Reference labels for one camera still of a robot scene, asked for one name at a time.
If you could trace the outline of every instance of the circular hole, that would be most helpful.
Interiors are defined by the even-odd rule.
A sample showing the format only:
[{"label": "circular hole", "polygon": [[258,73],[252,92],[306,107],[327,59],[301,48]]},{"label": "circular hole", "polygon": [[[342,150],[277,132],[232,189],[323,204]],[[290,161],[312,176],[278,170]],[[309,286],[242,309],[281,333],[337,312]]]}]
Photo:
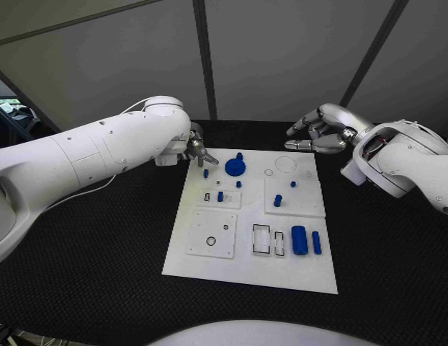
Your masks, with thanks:
[{"label": "circular hole", "polygon": [[206,239],[206,244],[212,247],[216,243],[216,239],[211,236],[208,239]]}]

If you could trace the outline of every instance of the robotic hand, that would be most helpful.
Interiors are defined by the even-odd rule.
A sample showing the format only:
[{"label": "robotic hand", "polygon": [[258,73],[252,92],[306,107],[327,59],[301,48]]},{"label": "robotic hand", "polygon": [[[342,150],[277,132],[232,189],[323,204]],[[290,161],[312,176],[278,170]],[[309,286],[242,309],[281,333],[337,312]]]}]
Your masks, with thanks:
[{"label": "robotic hand", "polygon": [[448,145],[434,131],[405,120],[375,126],[335,104],[309,113],[287,135],[306,127],[312,140],[288,141],[288,149],[336,154],[352,144],[353,158],[340,170],[346,178],[356,185],[372,181],[397,198],[418,186],[448,215]]},{"label": "robotic hand", "polygon": [[219,164],[183,103],[151,97],[143,110],[0,149],[0,261],[42,212],[78,189],[151,159],[159,166],[196,157]]}]

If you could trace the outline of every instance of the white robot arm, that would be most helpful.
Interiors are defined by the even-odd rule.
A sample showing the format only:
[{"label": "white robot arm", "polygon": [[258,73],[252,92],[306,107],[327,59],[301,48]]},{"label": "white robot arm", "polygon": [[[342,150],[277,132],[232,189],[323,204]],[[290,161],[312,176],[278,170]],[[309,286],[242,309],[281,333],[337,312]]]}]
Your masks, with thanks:
[{"label": "white robot arm", "polygon": [[159,166],[206,153],[183,103],[151,97],[127,112],[36,141],[0,149],[0,261],[49,206],[78,189],[156,159]]},{"label": "white robot arm", "polygon": [[430,129],[405,120],[375,126],[333,104],[307,114],[287,135],[304,127],[313,140],[288,141],[288,149],[335,154],[352,144],[353,158],[342,168],[349,180],[356,185],[372,181],[397,198],[418,186],[448,215],[448,145]]}]

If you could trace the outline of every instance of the black textured mat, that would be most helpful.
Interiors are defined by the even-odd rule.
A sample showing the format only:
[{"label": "black textured mat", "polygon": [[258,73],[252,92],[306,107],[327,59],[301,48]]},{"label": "black textured mat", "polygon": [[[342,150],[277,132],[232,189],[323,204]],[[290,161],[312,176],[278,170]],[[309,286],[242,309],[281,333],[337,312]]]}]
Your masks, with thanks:
[{"label": "black textured mat", "polygon": [[[284,149],[287,123],[200,124],[208,146]],[[448,345],[448,217],[417,190],[398,200],[353,186],[339,173],[349,158],[317,155],[337,296],[162,275],[187,163],[150,162],[39,218],[0,268],[0,322],[99,345],[225,319]]]}]

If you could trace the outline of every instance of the table surface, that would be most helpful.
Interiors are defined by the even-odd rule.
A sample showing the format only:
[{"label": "table surface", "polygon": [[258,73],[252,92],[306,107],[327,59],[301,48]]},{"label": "table surface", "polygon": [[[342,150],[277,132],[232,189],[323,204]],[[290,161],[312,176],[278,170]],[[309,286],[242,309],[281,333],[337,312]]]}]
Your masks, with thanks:
[{"label": "table surface", "polygon": [[[290,123],[199,121],[213,148],[284,150]],[[339,295],[162,275],[187,163],[150,162],[43,214],[0,267],[0,322],[97,345],[141,345],[228,319],[448,345],[448,217],[394,199],[317,155]]]}]

